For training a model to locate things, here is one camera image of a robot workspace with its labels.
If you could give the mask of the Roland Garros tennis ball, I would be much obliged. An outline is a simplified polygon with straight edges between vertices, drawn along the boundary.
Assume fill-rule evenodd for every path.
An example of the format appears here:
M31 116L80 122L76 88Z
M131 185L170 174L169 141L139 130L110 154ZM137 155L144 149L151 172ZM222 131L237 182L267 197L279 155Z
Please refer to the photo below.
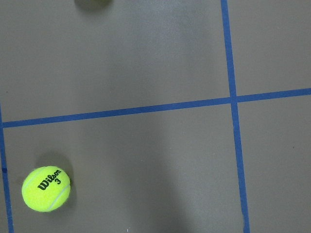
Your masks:
M106 5L111 2L111 0L76 0L79 4L98 4L98 5Z

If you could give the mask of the Wilson tennis ball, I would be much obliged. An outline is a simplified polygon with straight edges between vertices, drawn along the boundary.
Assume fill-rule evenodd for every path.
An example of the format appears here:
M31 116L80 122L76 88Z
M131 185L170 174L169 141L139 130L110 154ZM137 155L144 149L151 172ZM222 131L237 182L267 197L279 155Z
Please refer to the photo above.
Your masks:
M25 204L38 212L51 212L61 207L69 198L70 178L57 166L43 166L33 170L22 184Z

